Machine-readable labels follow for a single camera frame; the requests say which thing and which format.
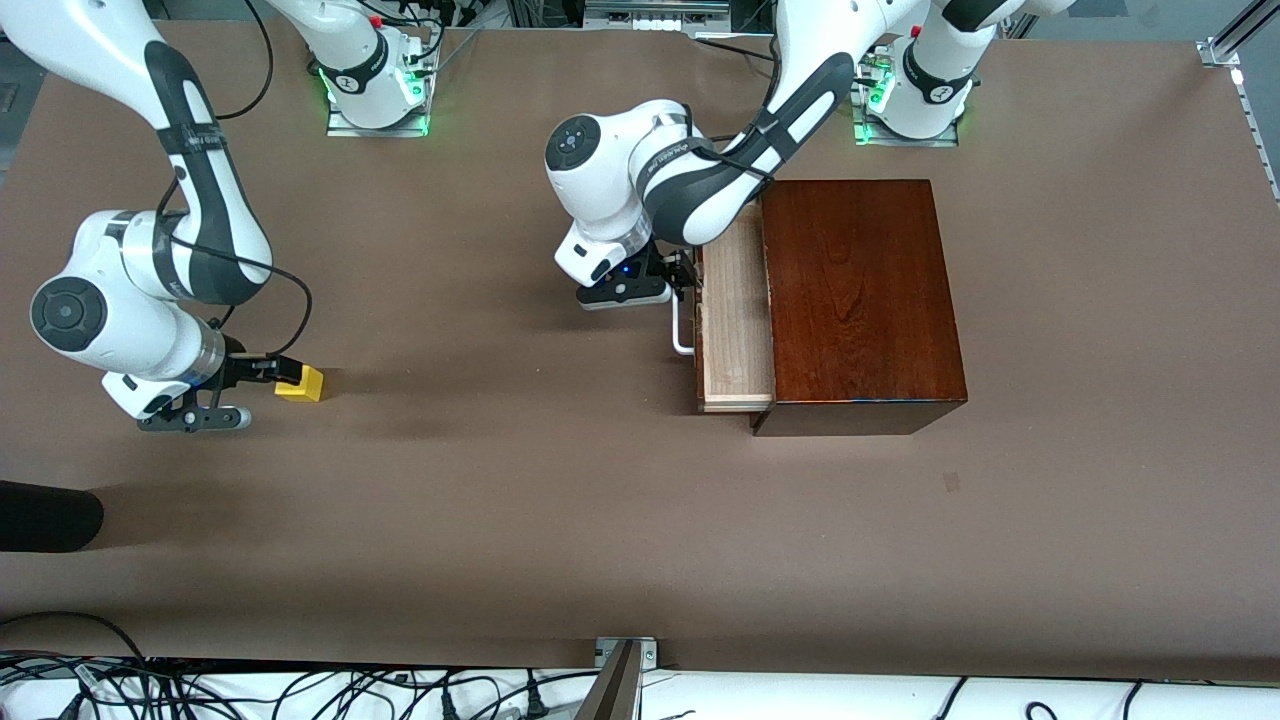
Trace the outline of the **yellow cube block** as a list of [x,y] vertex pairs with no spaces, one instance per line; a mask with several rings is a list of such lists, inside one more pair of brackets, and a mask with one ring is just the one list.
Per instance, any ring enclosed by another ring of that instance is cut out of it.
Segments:
[[317,404],[323,400],[324,374],[310,365],[301,365],[297,382],[278,380],[274,395],[294,404]]

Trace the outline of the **wooden drawer with white handle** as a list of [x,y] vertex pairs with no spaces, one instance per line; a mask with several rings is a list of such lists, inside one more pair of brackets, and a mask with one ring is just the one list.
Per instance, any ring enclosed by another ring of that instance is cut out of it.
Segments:
[[692,260],[698,411],[763,413],[774,401],[774,356],[760,204],[746,205]]

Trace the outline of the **dark wooden drawer cabinet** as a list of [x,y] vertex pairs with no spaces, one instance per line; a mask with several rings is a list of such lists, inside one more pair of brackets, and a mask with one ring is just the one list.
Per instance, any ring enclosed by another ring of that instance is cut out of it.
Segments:
[[928,179],[764,193],[774,388],[758,437],[910,436],[969,400]]

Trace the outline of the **grey power strip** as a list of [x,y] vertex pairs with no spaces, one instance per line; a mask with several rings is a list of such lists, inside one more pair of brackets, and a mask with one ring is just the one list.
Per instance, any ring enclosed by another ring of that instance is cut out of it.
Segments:
[[668,31],[690,36],[732,29],[731,0],[582,0],[585,29]]

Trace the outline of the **black cylindrical object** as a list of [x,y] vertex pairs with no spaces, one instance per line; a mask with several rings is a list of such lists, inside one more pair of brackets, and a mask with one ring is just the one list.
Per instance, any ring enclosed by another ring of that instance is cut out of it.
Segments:
[[104,519],[102,502],[88,491],[0,480],[0,552],[82,551]]

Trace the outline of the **brown table cover sheet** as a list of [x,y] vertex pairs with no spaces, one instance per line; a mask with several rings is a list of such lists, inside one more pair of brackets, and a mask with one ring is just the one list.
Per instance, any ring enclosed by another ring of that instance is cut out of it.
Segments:
[[0,553],[0,618],[91,612],[151,655],[682,670],[1280,679],[1280,208],[1190,44],[993,46],[955,149],[833,117],[787,178],[927,178],[969,400],[909,437],[696,413],[658,307],[586,313],[541,167],[654,97],[735,132],[767,68],[678,35],[488,31],[417,140],[329,138],[287,24],[227,126],[315,295],[320,404],[143,433],[44,347],[92,211],[154,208],[134,113],[44,82],[0,186],[0,480],[95,489],[101,539]]

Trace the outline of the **dark metal beam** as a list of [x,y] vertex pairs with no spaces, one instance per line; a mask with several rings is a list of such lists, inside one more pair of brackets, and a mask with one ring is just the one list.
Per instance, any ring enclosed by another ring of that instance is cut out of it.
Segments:
[[645,638],[596,641],[595,676],[572,720],[637,720],[641,680],[652,653]]

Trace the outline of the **white edge panel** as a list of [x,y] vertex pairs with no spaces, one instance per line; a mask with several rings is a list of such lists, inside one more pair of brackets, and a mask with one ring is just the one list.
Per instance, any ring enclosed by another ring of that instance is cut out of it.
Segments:
[[[594,673],[0,660],[0,720],[572,720]],[[1280,720],[1280,685],[652,671],[637,720]]]

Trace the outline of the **aluminium corner profile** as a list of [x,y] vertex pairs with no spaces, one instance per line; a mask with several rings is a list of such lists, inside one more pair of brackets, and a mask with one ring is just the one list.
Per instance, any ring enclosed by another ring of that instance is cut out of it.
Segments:
[[1280,18],[1280,0],[1249,0],[1216,35],[1197,44],[1204,67],[1238,67],[1240,50]]

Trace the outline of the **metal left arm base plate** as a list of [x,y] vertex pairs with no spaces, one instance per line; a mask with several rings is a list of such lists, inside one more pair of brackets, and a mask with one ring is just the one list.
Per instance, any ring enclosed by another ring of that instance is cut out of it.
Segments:
[[895,102],[900,88],[910,85],[897,77],[899,60],[890,44],[882,44],[869,50],[858,65],[851,88],[852,128],[858,145],[908,147],[922,146],[951,149],[959,145],[959,117],[964,109],[960,104],[951,122],[940,133],[915,138],[899,133],[886,120],[886,108]]

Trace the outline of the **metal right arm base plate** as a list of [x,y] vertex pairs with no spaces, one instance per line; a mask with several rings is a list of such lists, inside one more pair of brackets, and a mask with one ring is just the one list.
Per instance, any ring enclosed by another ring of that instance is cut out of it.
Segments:
[[419,38],[388,45],[378,70],[333,70],[320,64],[330,137],[416,138],[429,132],[431,67]]

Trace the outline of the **small aluminium bracket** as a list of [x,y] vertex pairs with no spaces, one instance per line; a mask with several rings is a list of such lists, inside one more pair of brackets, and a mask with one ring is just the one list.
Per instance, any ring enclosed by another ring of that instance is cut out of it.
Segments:
[[650,673],[658,669],[659,652],[657,638],[653,637],[598,637],[594,644],[594,667],[603,669],[609,657],[626,642],[637,646],[640,657],[640,673]]

